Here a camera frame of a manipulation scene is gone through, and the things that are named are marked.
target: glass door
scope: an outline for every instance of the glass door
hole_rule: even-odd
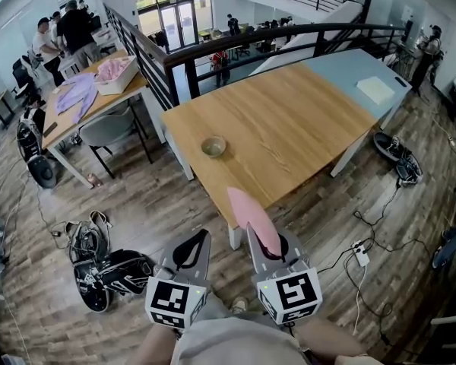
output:
[[[192,4],[185,3],[177,6],[179,10],[179,20],[181,21],[182,40],[184,46],[189,46],[196,43],[195,28],[192,18]]]
[[[168,7],[160,11],[164,28],[166,29],[170,50],[175,50],[182,46],[181,38],[179,36],[179,20],[177,18],[176,8],[176,6]]]

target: light blue tabletop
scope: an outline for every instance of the light blue tabletop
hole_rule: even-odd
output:
[[[376,119],[380,119],[394,106],[400,104],[410,90],[410,85],[401,76],[387,68],[381,60],[372,57],[361,49],[336,52],[327,56],[307,59],[302,63],[338,87]],[[394,91],[394,95],[382,104],[375,103],[356,87],[358,81],[370,77],[378,77]],[[406,84],[406,87],[402,87],[395,80],[396,77],[399,77]]]

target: small bowl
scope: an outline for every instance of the small bowl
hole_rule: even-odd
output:
[[[203,143],[201,143],[201,150],[205,153],[208,157],[216,158],[219,157],[226,149],[226,142],[223,138],[218,137],[216,135],[205,139]]]

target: gray chair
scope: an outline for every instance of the gray chair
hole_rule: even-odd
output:
[[[152,163],[149,152],[147,151],[147,146],[141,135],[141,132],[143,132],[144,137],[148,139],[147,133],[138,120],[135,111],[130,106],[128,106],[127,110],[121,115],[106,115],[96,118],[94,121],[83,126],[79,131],[79,135],[84,143],[90,146],[92,152],[110,177],[114,179],[115,176],[98,154],[98,149],[103,148],[112,155],[111,150],[108,149],[107,146],[128,137],[134,130],[137,132],[138,137],[142,142],[142,146],[144,146],[145,154],[147,155],[149,162]]]

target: white power adapter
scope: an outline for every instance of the white power adapter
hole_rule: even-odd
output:
[[[359,266],[362,268],[370,263],[370,258],[365,250],[363,242],[358,240],[353,245],[353,251],[355,252],[356,259],[358,260]]]

